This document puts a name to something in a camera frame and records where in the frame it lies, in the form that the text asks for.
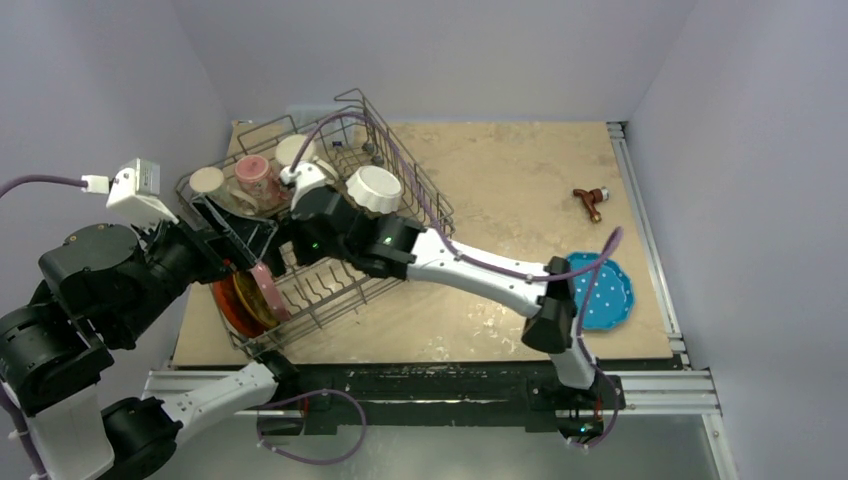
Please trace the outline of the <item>blue plate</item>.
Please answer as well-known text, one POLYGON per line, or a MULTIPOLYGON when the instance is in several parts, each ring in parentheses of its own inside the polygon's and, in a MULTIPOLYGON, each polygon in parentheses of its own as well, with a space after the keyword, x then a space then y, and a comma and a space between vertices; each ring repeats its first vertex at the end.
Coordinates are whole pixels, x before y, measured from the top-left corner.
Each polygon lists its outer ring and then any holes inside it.
MULTIPOLYGON (((598 258, 593 252, 573 252, 566 256, 572 270, 588 266, 598 258)), ((591 271, 573 279, 574 301, 578 314, 582 309, 591 271)), ((608 259, 600 267, 592 287, 583 328, 588 331, 610 331, 625 323, 634 310, 635 295, 630 277, 614 260, 608 259)))

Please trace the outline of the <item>white floral mug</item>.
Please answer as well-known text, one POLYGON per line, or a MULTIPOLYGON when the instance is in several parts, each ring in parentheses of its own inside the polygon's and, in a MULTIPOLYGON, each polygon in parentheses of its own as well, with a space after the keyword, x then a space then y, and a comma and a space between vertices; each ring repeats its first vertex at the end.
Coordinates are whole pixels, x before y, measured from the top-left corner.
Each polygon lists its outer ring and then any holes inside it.
MULTIPOLYGON (((306 135, 293 134, 286 136, 279 141, 274 151, 274 158, 280 169, 286 168, 294 161, 295 156, 301 150, 301 147, 305 144, 306 140, 306 135)), ((338 181, 340 178, 337 170, 317 153, 314 141, 310 141, 306 145, 301 161, 310 162, 319 166, 328 175, 331 183, 338 181)))

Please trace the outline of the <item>red-orange plate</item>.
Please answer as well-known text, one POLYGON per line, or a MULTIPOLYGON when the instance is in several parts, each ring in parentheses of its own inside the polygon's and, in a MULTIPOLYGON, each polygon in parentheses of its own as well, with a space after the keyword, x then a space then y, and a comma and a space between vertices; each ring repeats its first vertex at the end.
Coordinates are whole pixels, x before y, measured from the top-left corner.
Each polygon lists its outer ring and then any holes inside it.
POLYGON ((231 277, 214 282, 211 292, 216 306, 235 332, 246 338, 255 338, 265 332, 239 299, 231 277))

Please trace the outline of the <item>beige mug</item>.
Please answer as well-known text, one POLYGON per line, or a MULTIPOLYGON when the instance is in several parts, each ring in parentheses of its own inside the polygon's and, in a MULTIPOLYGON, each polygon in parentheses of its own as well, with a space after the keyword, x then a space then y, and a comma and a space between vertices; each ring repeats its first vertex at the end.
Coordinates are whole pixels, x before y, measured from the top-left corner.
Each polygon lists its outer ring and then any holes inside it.
POLYGON ((203 195, 224 209, 242 215, 259 213, 255 198, 229 183, 223 171, 217 167, 203 167, 189 177, 189 187, 197 195, 203 195))

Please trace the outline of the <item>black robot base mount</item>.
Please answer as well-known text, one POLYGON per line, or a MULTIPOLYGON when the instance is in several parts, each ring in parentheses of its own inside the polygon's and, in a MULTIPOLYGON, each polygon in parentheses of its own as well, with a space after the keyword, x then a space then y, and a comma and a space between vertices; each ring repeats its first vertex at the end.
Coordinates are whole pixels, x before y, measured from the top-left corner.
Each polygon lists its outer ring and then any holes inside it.
POLYGON ((266 436, 334 435, 341 426, 519 427, 579 442, 624 407, 617 376, 563 386, 548 361, 301 364, 275 405, 251 414, 266 436))

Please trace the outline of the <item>white bowl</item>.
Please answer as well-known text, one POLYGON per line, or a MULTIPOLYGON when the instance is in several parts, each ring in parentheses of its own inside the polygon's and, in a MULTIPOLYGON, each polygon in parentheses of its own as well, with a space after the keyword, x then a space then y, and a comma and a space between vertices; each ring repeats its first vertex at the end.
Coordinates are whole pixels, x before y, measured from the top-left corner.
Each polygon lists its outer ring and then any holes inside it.
POLYGON ((361 166, 345 185, 353 201, 371 212, 390 214, 398 210, 402 185, 393 173, 382 167, 361 166))

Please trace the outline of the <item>pink polka dot plate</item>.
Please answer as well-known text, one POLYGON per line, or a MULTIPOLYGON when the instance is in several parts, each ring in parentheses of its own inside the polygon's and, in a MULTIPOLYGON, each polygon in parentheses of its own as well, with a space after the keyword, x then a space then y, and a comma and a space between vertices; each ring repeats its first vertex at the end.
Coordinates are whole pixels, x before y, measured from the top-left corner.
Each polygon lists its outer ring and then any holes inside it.
POLYGON ((282 294, 276 288, 270 268, 264 263, 258 263, 250 270, 250 273, 253 276, 272 317, 278 323, 288 322, 291 319, 291 314, 282 294))

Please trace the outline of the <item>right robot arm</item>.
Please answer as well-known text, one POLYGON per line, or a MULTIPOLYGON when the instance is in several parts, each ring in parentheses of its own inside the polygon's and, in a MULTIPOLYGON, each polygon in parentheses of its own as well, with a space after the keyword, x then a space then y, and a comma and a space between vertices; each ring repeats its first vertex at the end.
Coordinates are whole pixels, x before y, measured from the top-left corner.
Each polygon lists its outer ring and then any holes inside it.
POLYGON ((513 310, 525 318, 522 342, 548 354, 564 399, 584 407, 599 396, 573 284, 575 277, 595 272, 598 262, 573 269, 561 257, 521 262, 452 243, 439 228, 412 218, 371 217, 330 186, 295 189, 285 231, 300 265, 333 258, 370 278, 445 285, 513 310))

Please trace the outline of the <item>yellow plate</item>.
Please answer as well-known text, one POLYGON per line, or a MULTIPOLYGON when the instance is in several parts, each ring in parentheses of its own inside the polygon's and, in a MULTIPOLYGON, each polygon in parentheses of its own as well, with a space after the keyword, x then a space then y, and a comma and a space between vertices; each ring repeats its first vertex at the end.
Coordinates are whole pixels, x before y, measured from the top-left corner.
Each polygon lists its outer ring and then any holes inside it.
POLYGON ((272 329, 279 324, 252 274, 248 272, 235 273, 233 284, 236 295, 247 312, 265 330, 272 329))

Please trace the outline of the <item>pink patterned mug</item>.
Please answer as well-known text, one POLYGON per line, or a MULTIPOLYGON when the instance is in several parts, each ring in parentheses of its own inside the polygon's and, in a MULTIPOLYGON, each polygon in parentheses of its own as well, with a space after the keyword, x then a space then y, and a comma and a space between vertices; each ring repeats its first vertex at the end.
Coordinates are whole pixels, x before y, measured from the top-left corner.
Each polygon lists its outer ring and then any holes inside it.
POLYGON ((289 200, 279 169, 261 155, 247 155, 239 159, 234 175, 241 189, 257 202, 260 210, 280 208, 289 200))

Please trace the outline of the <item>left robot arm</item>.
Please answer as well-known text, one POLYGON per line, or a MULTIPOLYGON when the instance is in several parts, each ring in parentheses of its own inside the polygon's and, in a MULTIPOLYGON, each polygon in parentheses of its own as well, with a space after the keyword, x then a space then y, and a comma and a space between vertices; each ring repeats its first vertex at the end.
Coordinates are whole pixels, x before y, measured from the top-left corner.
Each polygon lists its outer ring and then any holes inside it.
POLYGON ((81 228, 39 259, 31 300, 1 320, 1 404, 39 479, 144 479, 187 440, 236 412, 297 399, 291 367, 271 358, 220 380, 107 408, 97 385, 191 285, 257 267, 280 245, 276 221, 195 202, 194 226, 154 202, 124 225, 81 228))

